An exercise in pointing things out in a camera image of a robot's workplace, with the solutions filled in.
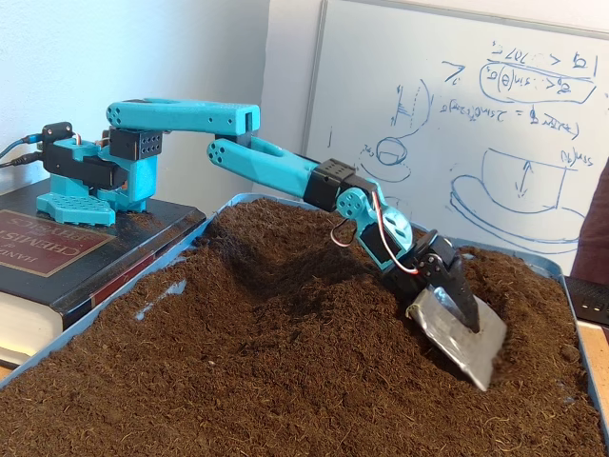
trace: tray rim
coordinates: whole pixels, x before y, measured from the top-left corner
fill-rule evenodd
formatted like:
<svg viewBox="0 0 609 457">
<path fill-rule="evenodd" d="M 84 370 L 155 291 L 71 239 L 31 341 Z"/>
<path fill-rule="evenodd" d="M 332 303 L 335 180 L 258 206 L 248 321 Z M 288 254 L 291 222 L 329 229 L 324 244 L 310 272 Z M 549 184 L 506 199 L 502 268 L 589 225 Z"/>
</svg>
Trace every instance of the tray rim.
<svg viewBox="0 0 609 457">
<path fill-rule="evenodd" d="M 76 324 L 74 324 L 71 327 L 64 330 L 59 336 L 57 336 L 54 340 L 52 340 L 47 346 L 45 346 L 44 348 L 42 348 L 41 350 L 36 352 L 34 355 L 32 355 L 27 360 L 26 363 L 24 363 L 23 365 L 16 368 L 11 374 L 9 374 L 6 378 L 4 378 L 2 381 L 0 381 L 0 390 L 2 390 L 4 387 L 6 387 L 8 384 L 10 384 L 10 382 L 12 380 L 19 377 L 21 374 L 23 374 L 28 369 L 33 368 L 36 365 L 38 365 L 42 360 L 47 358 L 52 352 L 63 348 L 65 345 L 67 345 L 69 343 L 69 341 L 74 336 L 77 336 L 77 335 L 81 334 L 82 332 L 84 332 L 87 328 L 89 328 L 93 324 L 93 322 L 95 321 L 95 319 L 97 318 L 97 316 L 103 309 L 105 309 L 110 303 L 112 303 L 115 299 L 117 299 L 121 295 L 124 295 L 127 292 L 129 292 L 140 279 L 142 279 L 143 277 L 145 277 L 155 271 L 158 271 L 159 269 L 166 268 L 166 267 L 170 266 L 172 263 L 176 262 L 180 258 L 180 254 L 183 251 L 192 248 L 192 242 L 197 237 L 199 237 L 203 234 L 203 232 L 206 230 L 207 226 L 224 209 L 238 205 L 240 203 L 251 203 L 253 201 L 260 200 L 262 198 L 265 198 L 268 200 L 273 200 L 273 201 L 276 201 L 276 202 L 279 202 L 279 203 L 282 203 L 285 205 L 289 205 L 292 207 L 299 207 L 299 208 L 309 209 L 309 210 L 320 210 L 307 203 L 304 203 L 303 201 L 290 200 L 287 198 L 278 197 L 278 196 L 269 195 L 269 194 L 260 193 L 260 192 L 246 192 L 246 193 L 239 193 L 239 194 L 235 195 L 228 202 L 226 202 L 224 205 L 222 205 L 218 210 L 214 211 L 207 218 L 207 220 L 205 222 L 203 222 L 203 224 L 201 226 L 199 226 L 194 231 L 192 231 L 184 240 L 182 240 L 176 246 L 172 247 L 168 252 L 166 252 L 163 256 L 161 256 L 156 262 L 151 264 L 149 267 L 145 268 L 138 275 L 136 275 L 130 281 L 125 283 L 121 288 L 119 288 L 114 293 L 112 293 L 108 299 L 106 299 L 104 302 L 100 303 L 96 308 L 92 309 L 83 318 L 81 318 Z M 414 224 L 414 223 L 411 223 L 411 225 L 415 229 L 426 230 L 426 228 L 424 226 Z M 545 257 L 541 257 L 537 254 L 532 254 L 529 252 L 522 252 L 522 251 L 514 250 L 511 248 L 503 248 L 503 247 L 498 247 L 498 246 L 494 246 L 494 245 L 486 245 L 484 243 L 469 241 L 469 240 L 465 240 L 462 238 L 448 237 L 448 239 L 453 244 L 453 246 L 455 246 L 456 248 L 461 248 L 464 246 L 471 246 L 474 248 L 493 250 L 496 252 L 501 252 L 501 253 L 510 255 L 512 257 L 521 258 L 527 264 L 527 266 L 529 266 L 537 274 L 540 274 L 545 277 L 553 278 L 560 283 L 560 285 L 562 286 L 562 288 L 565 292 L 565 295 L 566 295 L 566 298 L 567 298 L 567 301 L 569 304 L 569 308 L 571 309 L 571 314 L 573 316 L 576 333 L 578 335 L 580 354 L 582 356 L 581 360 L 582 360 L 583 367 L 585 368 L 587 375 L 588 375 L 588 395 L 590 396 L 595 409 L 600 413 L 600 425 L 601 425 L 601 429 L 602 429 L 602 432 L 604 435 L 604 442 L 605 442 L 605 445 L 607 446 L 608 455 L 609 455 L 609 429 L 607 428 L 607 420 L 606 420 L 606 415 L 605 415 L 606 411 L 603 411 L 602 405 L 599 401 L 599 391 L 597 388 L 597 383 L 595 382 L 592 371 L 589 369 L 590 368 L 589 367 L 589 358 L 588 358 L 588 355 L 585 351 L 585 347 L 582 342 L 580 328 L 578 326 L 578 319 L 575 314 L 573 302 L 571 301 L 571 296 L 569 294 L 569 290 L 568 290 L 568 287 L 567 287 L 565 279 L 564 279 L 564 274 L 562 273 L 562 269 L 560 268 L 560 266 L 557 263 L 555 263 Z"/>
</svg>

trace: metal blade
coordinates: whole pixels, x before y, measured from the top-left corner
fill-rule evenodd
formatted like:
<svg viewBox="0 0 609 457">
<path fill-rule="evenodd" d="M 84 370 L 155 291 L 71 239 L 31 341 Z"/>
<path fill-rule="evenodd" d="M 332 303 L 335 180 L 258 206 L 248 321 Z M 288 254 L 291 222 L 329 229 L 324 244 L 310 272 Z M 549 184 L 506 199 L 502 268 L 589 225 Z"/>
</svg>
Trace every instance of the metal blade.
<svg viewBox="0 0 609 457">
<path fill-rule="evenodd" d="M 467 374 L 474 384 L 486 391 L 493 374 L 493 359 L 505 340 L 507 326 L 500 317 L 476 297 L 480 331 L 474 333 L 449 309 L 456 305 L 443 288 L 424 289 L 406 310 L 427 337 Z"/>
</svg>

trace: robotic arm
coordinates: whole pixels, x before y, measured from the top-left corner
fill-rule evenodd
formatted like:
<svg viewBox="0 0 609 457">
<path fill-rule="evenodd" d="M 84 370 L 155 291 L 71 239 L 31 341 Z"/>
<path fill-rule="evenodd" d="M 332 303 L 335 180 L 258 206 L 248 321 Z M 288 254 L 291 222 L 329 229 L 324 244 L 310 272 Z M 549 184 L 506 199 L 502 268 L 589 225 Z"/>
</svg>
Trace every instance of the robotic arm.
<svg viewBox="0 0 609 457">
<path fill-rule="evenodd" d="M 385 202 L 377 183 L 338 160 L 318 163 L 253 136 L 256 106 L 143 99 L 113 103 L 106 115 L 111 127 L 99 142 L 72 138 L 66 123 L 42 140 L 51 192 L 38 197 L 39 210 L 59 222 L 103 225 L 114 222 L 114 211 L 143 211 L 155 192 L 163 133 L 212 133 L 206 153 L 214 165 L 354 221 L 355 239 L 384 284 L 413 304 L 410 314 L 427 336 L 487 389 L 505 324 L 474 296 L 450 242 L 435 230 L 415 241 L 410 222 Z"/>
<path fill-rule="evenodd" d="M 338 210 L 355 221 L 355 238 L 395 293 L 412 301 L 428 285 L 443 288 L 463 323 L 480 331 L 474 294 L 450 242 L 433 230 L 414 243 L 409 221 L 384 201 L 378 184 L 358 176 L 353 167 L 335 159 L 320 164 L 252 136 L 260 127 L 258 107 L 145 99 L 110 105 L 107 119 L 117 129 L 215 134 L 207 148 L 212 164 L 319 209 Z"/>
</svg>

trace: book spine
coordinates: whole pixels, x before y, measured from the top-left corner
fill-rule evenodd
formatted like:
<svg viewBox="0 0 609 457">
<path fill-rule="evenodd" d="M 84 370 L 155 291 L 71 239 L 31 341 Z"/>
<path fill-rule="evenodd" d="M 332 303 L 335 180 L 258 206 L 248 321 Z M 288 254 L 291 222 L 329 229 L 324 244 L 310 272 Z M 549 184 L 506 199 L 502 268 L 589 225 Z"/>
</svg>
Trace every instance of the book spine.
<svg viewBox="0 0 609 457">
<path fill-rule="evenodd" d="M 206 218 L 204 216 L 203 219 L 197 224 L 183 231 L 180 236 L 174 238 L 173 240 L 158 248 L 156 251 L 139 260 L 127 270 L 125 270 L 120 276 L 117 276 L 101 288 L 98 288 L 86 300 L 81 302 L 80 305 L 77 305 L 76 307 L 73 307 L 69 312 L 64 313 L 62 315 L 64 330 L 78 322 L 88 312 L 93 310 L 104 300 L 107 300 L 109 296 L 112 295 L 116 290 L 121 288 L 124 284 L 128 283 L 144 269 L 152 265 L 159 257 L 165 254 L 172 247 L 180 243 L 184 238 L 189 236 L 189 234 L 192 233 L 196 228 L 201 226 L 205 220 Z"/>
</svg>

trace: person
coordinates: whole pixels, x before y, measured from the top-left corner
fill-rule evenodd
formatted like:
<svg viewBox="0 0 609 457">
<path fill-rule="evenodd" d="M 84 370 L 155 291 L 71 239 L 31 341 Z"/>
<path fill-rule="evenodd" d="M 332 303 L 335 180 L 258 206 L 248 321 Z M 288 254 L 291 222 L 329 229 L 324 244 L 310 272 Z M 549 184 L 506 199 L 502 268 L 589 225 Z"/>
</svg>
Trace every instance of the person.
<svg viewBox="0 0 609 457">
<path fill-rule="evenodd" d="M 571 276 L 609 286 L 609 160 L 581 226 Z"/>
</svg>

